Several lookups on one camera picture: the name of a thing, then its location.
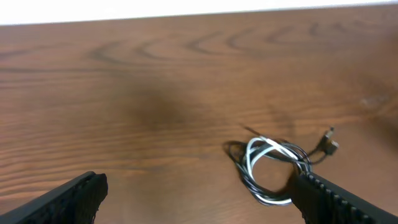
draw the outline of brown tabletop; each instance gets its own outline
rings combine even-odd
[[[303,223],[265,207],[223,152],[248,125],[398,215],[398,6],[0,27],[0,213],[88,171],[96,223]],[[265,187],[290,164],[263,159]]]

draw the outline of white background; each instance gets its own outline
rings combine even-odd
[[[379,4],[398,0],[3,0],[0,25]]]

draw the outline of wood grain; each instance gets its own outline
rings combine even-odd
[[[303,223],[240,183],[244,124],[306,149],[335,126],[315,172],[398,215],[397,34],[398,6],[0,27],[0,213],[93,170],[96,223]]]

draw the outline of cable connector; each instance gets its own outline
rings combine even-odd
[[[331,136],[333,135],[335,129],[332,127],[330,130],[327,130],[318,145],[315,148],[315,151],[322,151],[326,155],[331,156],[338,149],[338,143],[331,140]]]

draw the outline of white cable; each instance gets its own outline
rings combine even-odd
[[[254,143],[256,143],[258,141],[265,142],[266,144],[268,144],[270,146],[265,149],[264,149],[264,147],[253,147]],[[293,161],[297,161],[296,164],[298,167],[301,167],[300,165],[303,164],[303,162],[299,161],[300,158],[298,158],[294,153],[292,153],[291,149],[287,149],[286,147],[281,146],[277,142],[275,142],[269,138],[266,138],[264,136],[252,138],[246,147],[246,153],[243,157],[243,160],[246,161],[246,163],[245,163],[246,166],[243,167],[243,169],[245,169],[247,171],[247,173],[249,174],[250,178],[252,178],[253,181],[255,181],[253,174],[252,174],[254,165],[262,156],[267,156],[267,154],[273,150],[276,150],[276,151],[280,152],[282,155],[291,158]],[[254,194],[254,195],[259,200],[261,200],[262,202],[269,204],[269,205],[287,205],[287,204],[292,203],[292,200],[290,198],[283,199],[283,200],[277,200],[274,198],[267,197],[265,195],[260,195],[260,194]]]

